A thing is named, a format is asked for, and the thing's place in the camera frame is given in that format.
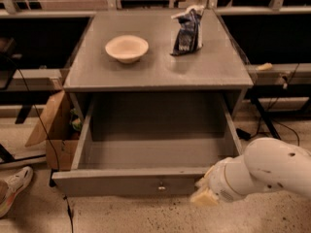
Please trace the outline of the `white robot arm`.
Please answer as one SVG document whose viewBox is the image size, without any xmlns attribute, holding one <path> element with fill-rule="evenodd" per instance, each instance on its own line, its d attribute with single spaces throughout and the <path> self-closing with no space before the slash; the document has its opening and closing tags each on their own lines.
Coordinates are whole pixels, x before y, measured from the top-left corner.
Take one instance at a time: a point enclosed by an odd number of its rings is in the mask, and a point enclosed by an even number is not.
<svg viewBox="0 0 311 233">
<path fill-rule="evenodd" d="M 213 165 L 196 187 L 190 197 L 196 206 L 214 206 L 279 190 L 311 198 L 311 153 L 274 138 L 255 139 L 241 155 Z"/>
</svg>

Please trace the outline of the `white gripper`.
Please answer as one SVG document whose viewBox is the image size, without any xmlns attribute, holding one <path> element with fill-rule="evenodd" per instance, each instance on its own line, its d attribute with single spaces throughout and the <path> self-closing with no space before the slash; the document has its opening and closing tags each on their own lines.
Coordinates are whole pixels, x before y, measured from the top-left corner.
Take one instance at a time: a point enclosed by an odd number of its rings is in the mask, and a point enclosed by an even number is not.
<svg viewBox="0 0 311 233">
<path fill-rule="evenodd" d="M 211 166 L 195 186 L 211 189 L 198 189 L 190 197 L 195 206 L 217 206 L 219 199 L 233 202 L 259 192 L 259 182 L 251 176 L 243 156 L 228 157 Z"/>
</svg>

